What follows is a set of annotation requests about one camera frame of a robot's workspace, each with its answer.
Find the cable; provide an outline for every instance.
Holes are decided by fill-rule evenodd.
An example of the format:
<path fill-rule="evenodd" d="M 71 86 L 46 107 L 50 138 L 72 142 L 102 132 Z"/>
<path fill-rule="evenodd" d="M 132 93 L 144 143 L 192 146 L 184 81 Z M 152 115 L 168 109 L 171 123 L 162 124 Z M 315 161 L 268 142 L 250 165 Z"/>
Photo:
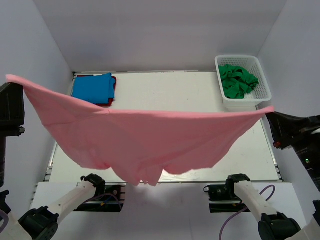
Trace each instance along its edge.
<path fill-rule="evenodd" d="M 104 197 L 104 196 L 110 196 L 110 197 L 114 198 L 114 200 L 118 203 L 120 210 L 122 210 L 121 202 L 119 201 L 119 199 L 115 195 L 113 195 L 111 193 L 104 193 L 104 194 L 101 194 L 101 195 L 98 195 L 98 196 L 94 196 L 94 197 L 88 199 L 87 201 L 85 201 L 84 204 L 87 203 L 87 202 L 99 199 L 99 198 Z"/>
<path fill-rule="evenodd" d="M 103 204 L 106 204 L 107 202 L 109 202 L 110 199 L 112 199 L 112 196 L 110 196 L 107 200 L 105 200 Z"/>
<path fill-rule="evenodd" d="M 7 227 L 8 223 L 9 223 L 9 216 L 0 209 L 0 217 L 3 219 L 3 224 L 0 227 L 0 234 L 5 230 L 5 228 Z"/>
<path fill-rule="evenodd" d="M 270 198 L 272 198 L 272 196 L 275 194 L 276 191 L 276 186 L 275 185 L 269 185 L 266 186 L 261 192 L 260 195 L 262 195 L 266 190 L 268 190 L 269 188 L 273 188 L 272 189 L 272 193 L 270 194 L 270 196 L 266 199 L 266 201 L 268 201 Z M 239 214 L 243 213 L 244 211 L 246 211 L 248 209 L 248 207 L 245 207 L 244 209 L 241 209 L 240 211 L 236 212 L 235 214 L 233 214 L 231 217 L 229 217 L 224 224 L 221 227 L 220 230 L 220 234 L 219 234 L 219 240 L 222 240 L 222 233 L 225 229 L 225 227 L 227 226 L 227 224 L 230 222 L 231 219 L 233 219 L 234 217 L 238 216 Z"/>

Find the pink shirt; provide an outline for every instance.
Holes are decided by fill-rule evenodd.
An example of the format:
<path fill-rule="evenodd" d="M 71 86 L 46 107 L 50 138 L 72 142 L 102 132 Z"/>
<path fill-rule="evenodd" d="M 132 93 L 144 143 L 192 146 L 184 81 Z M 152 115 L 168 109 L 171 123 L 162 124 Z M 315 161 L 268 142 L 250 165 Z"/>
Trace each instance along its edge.
<path fill-rule="evenodd" d="M 108 169 L 124 181 L 156 185 L 162 171 L 212 168 L 234 142 L 274 107 L 252 112 L 117 110 L 48 90 L 22 77 L 44 127 L 63 151 L 89 169 Z"/>

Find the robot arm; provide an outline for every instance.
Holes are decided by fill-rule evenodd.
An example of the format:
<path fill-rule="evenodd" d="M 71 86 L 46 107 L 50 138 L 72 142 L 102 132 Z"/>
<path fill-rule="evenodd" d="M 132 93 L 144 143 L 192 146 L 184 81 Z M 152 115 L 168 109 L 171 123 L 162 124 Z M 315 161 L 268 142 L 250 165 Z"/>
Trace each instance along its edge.
<path fill-rule="evenodd" d="M 2 198 L 1 206 L 9 216 L 9 223 L 0 234 L 0 240 L 50 240 L 58 230 L 58 225 L 73 210 L 88 199 L 99 195 L 105 181 L 95 174 L 81 178 L 81 183 L 65 196 L 50 204 L 28 211 L 17 220 Z"/>
<path fill-rule="evenodd" d="M 256 221 L 262 240 L 318 240 L 320 237 L 320 201 L 311 222 L 301 229 L 292 218 L 287 218 L 271 206 L 254 188 L 244 174 L 231 175 L 226 181 L 227 192 L 237 196 L 248 207 Z"/>

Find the black bracket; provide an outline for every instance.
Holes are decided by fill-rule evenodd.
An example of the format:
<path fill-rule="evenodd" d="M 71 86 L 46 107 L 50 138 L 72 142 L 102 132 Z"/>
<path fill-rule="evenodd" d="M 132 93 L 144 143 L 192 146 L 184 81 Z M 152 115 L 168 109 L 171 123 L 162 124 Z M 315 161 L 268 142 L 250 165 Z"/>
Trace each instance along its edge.
<path fill-rule="evenodd" d="M 262 214 L 258 223 L 261 240 L 286 240 L 301 230 L 299 224 L 292 218 L 287 218 L 283 213 L 277 215 Z"/>
<path fill-rule="evenodd" d="M 91 173 L 88 176 L 82 176 L 81 181 L 87 181 L 93 184 L 93 186 L 96 188 L 94 195 L 95 197 L 105 192 L 106 181 L 96 174 Z"/>
<path fill-rule="evenodd" d="M 273 146 L 277 149 L 292 147 L 308 138 L 311 133 L 320 128 L 320 115 L 297 117 L 280 112 L 267 113 Z"/>
<path fill-rule="evenodd" d="M 20 136 L 25 123 L 23 86 L 5 83 L 0 86 L 0 136 Z"/>
<path fill-rule="evenodd" d="M 50 240 L 58 230 L 58 217 L 42 206 L 28 211 L 18 222 L 33 240 Z"/>
<path fill-rule="evenodd" d="M 235 195 L 235 183 L 239 183 L 241 181 L 250 182 L 250 178 L 242 173 L 230 175 L 225 181 L 225 185 L 208 185 L 203 189 L 203 191 L 209 194 L 209 200 L 211 202 L 228 200 L 240 201 L 240 198 Z"/>
<path fill-rule="evenodd" d="M 315 207 L 315 213 L 313 214 L 313 217 L 320 226 L 320 200 L 313 201 L 313 205 Z"/>
<path fill-rule="evenodd" d="M 0 209 L 4 211 L 7 215 L 11 212 L 11 208 L 6 204 L 6 197 L 9 195 L 9 190 L 0 192 Z"/>

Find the green cloth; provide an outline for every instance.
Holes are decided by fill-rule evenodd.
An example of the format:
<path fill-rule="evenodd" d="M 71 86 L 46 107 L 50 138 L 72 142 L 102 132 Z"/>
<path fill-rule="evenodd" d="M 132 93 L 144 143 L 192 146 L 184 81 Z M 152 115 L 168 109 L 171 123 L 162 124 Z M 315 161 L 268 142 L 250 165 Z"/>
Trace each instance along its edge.
<path fill-rule="evenodd" d="M 258 78 L 241 66 L 219 66 L 224 95 L 228 99 L 243 99 L 259 84 Z"/>

